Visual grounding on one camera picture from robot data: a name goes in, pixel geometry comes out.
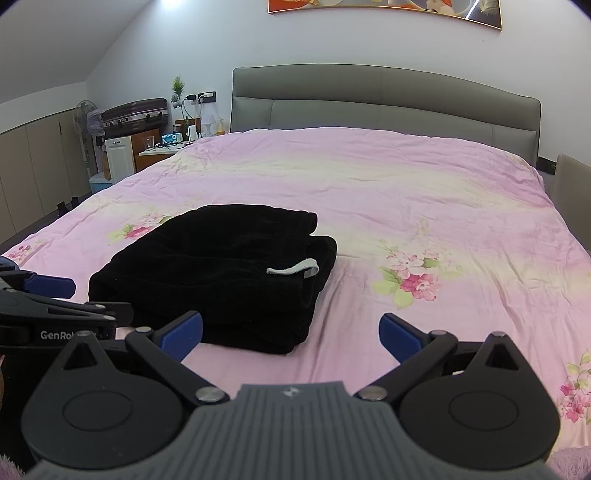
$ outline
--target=silver bolt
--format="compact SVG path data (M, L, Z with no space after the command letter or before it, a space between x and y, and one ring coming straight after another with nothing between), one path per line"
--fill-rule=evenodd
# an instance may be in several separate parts
M370 385L359 390L359 397L362 400L380 401L388 396L388 390L378 385Z
M195 392L195 396L203 403L215 403L224 397L225 393L218 387L202 387Z

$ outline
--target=bed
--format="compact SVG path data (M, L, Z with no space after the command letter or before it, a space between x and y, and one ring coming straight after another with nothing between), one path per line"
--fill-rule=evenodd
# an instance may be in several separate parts
M584 445L591 259L531 167L540 116L535 99L432 73L236 69L230 134L99 192L7 256L73 278L85 301L92 273L190 209L316 212L339 253L308 339L286 356L201 344L185 365L231 395L334 380L354 392L397 364L378 339L385 312L461 340L503 330L556 399L557 447Z

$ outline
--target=green plant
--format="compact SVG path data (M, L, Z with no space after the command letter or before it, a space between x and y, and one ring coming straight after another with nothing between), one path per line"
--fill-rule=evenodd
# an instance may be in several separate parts
M184 90L184 82L181 80L181 77L176 77L173 80L173 92L176 93L179 98L181 98L181 95L183 94L183 90Z

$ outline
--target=gold frame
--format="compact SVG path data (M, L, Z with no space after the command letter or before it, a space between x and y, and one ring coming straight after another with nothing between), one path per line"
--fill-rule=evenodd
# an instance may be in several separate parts
M280 10L278 12L271 12L271 11L269 11L269 0L267 0L267 13L271 14L271 15L277 15L277 14L284 14L286 12L312 11L315 9L327 9L327 8L392 8L392 9L396 9L396 10L406 10L409 12L416 12L416 13L420 13L420 14L441 15L443 17L455 18L457 20L463 20L464 22L472 22L472 23L475 23L478 25L484 25L485 27L492 28L497 31L502 31L503 30L503 9L501 8L501 0L498 0L498 1L499 1L499 19L501 20L501 27L500 28L495 27L494 25L489 25L488 23L482 23L477 20L472 20L471 18L457 17L455 15L446 15L446 14L441 14L438 12L431 12L429 10L415 10L414 8L393 7L391 5L326 5L325 7L306 8L305 10L302 10L303 7L300 7L300 8L293 8L293 9L288 9L288 10Z

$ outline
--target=clear cup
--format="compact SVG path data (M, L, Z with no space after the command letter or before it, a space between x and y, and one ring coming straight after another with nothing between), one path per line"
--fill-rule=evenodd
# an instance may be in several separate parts
M146 146L146 150L152 150L154 148L154 137L149 136L144 138L144 144Z

